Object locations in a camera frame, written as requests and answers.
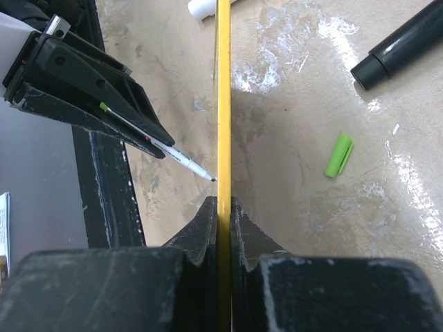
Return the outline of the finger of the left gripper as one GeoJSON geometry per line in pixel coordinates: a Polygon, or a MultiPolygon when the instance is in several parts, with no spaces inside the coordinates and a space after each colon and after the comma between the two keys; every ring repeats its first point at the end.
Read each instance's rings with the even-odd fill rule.
{"type": "Polygon", "coordinates": [[[26,113],[122,140],[155,158],[165,158],[165,153],[140,133],[91,103],[86,103],[86,109],[81,109],[24,82],[12,97],[12,105],[26,113]]]}
{"type": "Polygon", "coordinates": [[[40,42],[36,65],[43,82],[38,83],[39,89],[81,109],[86,109],[86,103],[100,107],[104,102],[151,137],[175,144],[143,87],[120,70],[114,58],[73,35],[65,40],[42,35],[40,42]]]}

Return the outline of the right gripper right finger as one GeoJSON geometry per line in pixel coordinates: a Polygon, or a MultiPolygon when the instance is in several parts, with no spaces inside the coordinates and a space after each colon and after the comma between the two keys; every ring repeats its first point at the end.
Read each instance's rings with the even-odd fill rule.
{"type": "Polygon", "coordinates": [[[393,258],[301,257],[231,203],[236,331],[441,331],[423,270],[393,258]]]}

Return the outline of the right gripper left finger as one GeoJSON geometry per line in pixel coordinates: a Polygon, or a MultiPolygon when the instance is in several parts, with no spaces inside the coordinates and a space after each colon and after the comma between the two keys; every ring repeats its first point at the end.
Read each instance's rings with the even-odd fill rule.
{"type": "Polygon", "coordinates": [[[2,331],[215,331],[217,200],[161,247],[34,252],[1,294],[2,331]]]}

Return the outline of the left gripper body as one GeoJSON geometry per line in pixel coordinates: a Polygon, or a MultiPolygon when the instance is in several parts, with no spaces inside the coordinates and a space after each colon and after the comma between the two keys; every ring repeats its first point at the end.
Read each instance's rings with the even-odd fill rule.
{"type": "Polygon", "coordinates": [[[13,37],[11,42],[6,43],[6,46],[12,46],[13,42],[18,42],[18,51],[10,49],[12,55],[8,55],[1,63],[1,95],[5,102],[21,102],[30,91],[41,92],[42,89],[37,85],[43,79],[37,73],[39,68],[35,63],[42,47],[41,36],[41,32],[34,30],[25,34],[23,42],[13,37]]]}

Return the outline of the yellow framed whiteboard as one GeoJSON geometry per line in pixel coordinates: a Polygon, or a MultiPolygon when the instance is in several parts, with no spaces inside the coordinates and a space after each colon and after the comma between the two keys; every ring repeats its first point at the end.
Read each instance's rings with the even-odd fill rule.
{"type": "Polygon", "coordinates": [[[217,27],[217,330],[231,321],[231,85],[230,1],[216,2],[217,27]]]}

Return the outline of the green whiteboard marker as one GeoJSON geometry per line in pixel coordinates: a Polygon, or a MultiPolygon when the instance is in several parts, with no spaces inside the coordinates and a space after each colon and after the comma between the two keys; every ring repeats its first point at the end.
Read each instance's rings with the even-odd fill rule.
{"type": "Polygon", "coordinates": [[[163,144],[162,142],[160,142],[159,140],[151,137],[151,135],[147,134],[143,129],[141,129],[140,127],[137,127],[136,125],[132,124],[129,120],[118,115],[114,110],[112,110],[110,107],[108,107],[104,102],[100,103],[100,108],[108,115],[113,116],[115,119],[124,123],[129,128],[138,132],[148,142],[150,142],[152,145],[154,145],[157,149],[160,149],[164,154],[173,158],[175,161],[177,161],[178,163],[180,163],[184,167],[190,169],[196,175],[198,175],[204,179],[207,179],[213,183],[217,181],[216,177],[211,176],[203,167],[198,165],[196,162],[194,162],[191,158],[187,157],[181,151],[179,151],[178,149],[176,149],[174,147],[167,146],[167,145],[163,144]]]}

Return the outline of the green marker cap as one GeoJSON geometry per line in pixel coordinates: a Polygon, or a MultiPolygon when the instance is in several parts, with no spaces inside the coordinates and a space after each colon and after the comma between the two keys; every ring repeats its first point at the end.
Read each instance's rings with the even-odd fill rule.
{"type": "Polygon", "coordinates": [[[329,178],[335,178],[340,174],[346,165],[353,147],[354,141],[346,133],[340,133],[329,157],[324,175],[329,178]]]}

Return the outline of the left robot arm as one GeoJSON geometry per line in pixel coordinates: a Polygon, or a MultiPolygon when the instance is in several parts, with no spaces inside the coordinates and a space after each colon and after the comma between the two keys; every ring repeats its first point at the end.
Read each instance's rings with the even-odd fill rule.
{"type": "Polygon", "coordinates": [[[1,2],[1,99],[155,158],[174,144],[130,69],[105,52],[94,1],[1,2]]]}

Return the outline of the white microphone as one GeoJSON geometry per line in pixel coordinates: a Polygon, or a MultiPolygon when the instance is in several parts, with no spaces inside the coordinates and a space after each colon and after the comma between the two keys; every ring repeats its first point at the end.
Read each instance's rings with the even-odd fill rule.
{"type": "Polygon", "coordinates": [[[217,9],[216,0],[191,0],[188,2],[188,11],[197,21],[208,21],[215,18],[217,9]]]}

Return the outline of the printed paper sheet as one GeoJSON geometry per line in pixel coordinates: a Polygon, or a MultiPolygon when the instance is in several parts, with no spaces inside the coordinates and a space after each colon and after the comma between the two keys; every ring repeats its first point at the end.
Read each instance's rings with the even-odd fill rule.
{"type": "Polygon", "coordinates": [[[1,195],[1,257],[5,259],[6,272],[10,272],[10,193],[1,195]]]}

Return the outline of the black microphone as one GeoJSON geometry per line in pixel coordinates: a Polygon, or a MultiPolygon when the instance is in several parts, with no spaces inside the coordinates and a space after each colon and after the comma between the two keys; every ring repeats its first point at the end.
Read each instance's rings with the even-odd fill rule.
{"type": "Polygon", "coordinates": [[[388,35],[350,70],[360,87],[368,91],[442,41],[442,2],[432,1],[388,35]]]}

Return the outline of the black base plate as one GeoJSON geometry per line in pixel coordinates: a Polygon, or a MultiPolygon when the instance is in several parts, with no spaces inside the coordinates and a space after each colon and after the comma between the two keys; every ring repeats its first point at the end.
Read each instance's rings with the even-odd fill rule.
{"type": "Polygon", "coordinates": [[[79,127],[72,132],[88,246],[145,246],[124,143],[79,127]]]}

